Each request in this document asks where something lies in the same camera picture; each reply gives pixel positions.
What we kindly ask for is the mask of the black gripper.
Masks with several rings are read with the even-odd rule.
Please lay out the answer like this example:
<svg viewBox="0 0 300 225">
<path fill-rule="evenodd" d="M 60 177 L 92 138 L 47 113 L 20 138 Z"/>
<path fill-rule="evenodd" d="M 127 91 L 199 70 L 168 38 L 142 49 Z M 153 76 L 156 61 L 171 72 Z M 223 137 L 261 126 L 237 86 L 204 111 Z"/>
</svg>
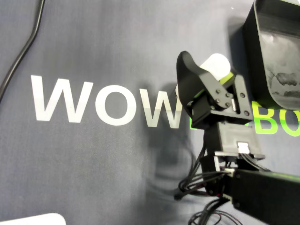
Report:
<svg viewBox="0 0 300 225">
<path fill-rule="evenodd" d="M 229 60 L 219 53 L 200 67 L 187 51 L 179 54 L 178 97 L 185 110 L 192 111 L 192 128 L 205 130 L 218 122 L 244 125 L 253 120 L 245 80 L 229 73 L 230 69 Z"/>
</svg>

